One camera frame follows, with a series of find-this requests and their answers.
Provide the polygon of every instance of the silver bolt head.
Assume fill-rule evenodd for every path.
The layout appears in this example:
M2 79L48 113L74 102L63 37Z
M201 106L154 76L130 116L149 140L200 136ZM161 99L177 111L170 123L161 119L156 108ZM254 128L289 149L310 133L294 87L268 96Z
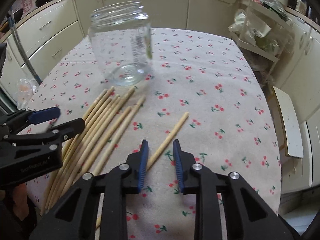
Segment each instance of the silver bolt head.
M129 169L129 165L126 163L123 163L119 166L119 169L121 169L121 171L126 171L127 169Z
M235 171L230 173L230 178L231 179L239 179L239 177L240 177L239 173L237 173Z
M92 177L92 174L90 172L87 172L82 175L82 179L84 179L84 180L91 179L91 177Z
M56 144L52 144L52 145L49 146L49 149L52 150L52 151L56 150L57 148L58 147L57 147Z
M202 169L202 165L200 163L195 163L192 165L192 168L196 171L199 171Z

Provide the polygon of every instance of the clear plastic bag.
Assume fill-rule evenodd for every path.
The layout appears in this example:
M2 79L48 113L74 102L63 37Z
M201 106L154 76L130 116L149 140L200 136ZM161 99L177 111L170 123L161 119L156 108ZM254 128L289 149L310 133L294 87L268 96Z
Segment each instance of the clear plastic bag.
M229 31L239 34L242 30L245 20L245 11L238 9L235 14L234 23L229 26Z
M26 108L33 94L38 89L38 84L35 79L21 78L17 83L18 92L16 92L17 108Z

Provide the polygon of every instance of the jar bottom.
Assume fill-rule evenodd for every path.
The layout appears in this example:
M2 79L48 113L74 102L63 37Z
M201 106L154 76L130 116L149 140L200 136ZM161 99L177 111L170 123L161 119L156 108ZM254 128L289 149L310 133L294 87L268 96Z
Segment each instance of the jar bottom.
M131 86L140 82L146 74L145 67L128 64L115 68L108 76L108 80L118 86Z

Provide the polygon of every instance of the tablecloth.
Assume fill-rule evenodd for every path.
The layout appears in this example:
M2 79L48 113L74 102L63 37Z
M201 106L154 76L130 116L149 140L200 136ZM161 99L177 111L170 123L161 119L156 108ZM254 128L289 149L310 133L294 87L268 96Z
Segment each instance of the tablecloth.
M106 67L113 68L127 48L117 47L119 36L110 44L115 51ZM142 139L149 141L151 155L188 111L190 117L176 137L182 149L214 172L239 172L277 213L281 168L276 134L265 97L241 51L230 39L176 29L153 28L152 44L153 72L145 80L148 89L141 91L147 99L103 172L125 162ZM60 124L81 117L108 87L86 37L48 74L28 108L59 106ZM127 105L133 105L139 93L137 89ZM54 122L24 132L44 131L50 125ZM27 183L37 206L49 176ZM218 198L223 216L223 199L220 194ZM171 143L147 173L142 192L127 197L128 238L193 239L194 219L195 196L180 193ZM224 221L222 227L226 238Z

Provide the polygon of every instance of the glass jar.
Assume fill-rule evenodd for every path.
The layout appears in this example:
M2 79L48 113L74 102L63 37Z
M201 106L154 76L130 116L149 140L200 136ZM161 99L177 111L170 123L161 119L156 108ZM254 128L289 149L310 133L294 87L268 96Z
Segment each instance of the glass jar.
M91 14L93 53L112 85L138 83L151 71L151 28L140 1L117 3Z

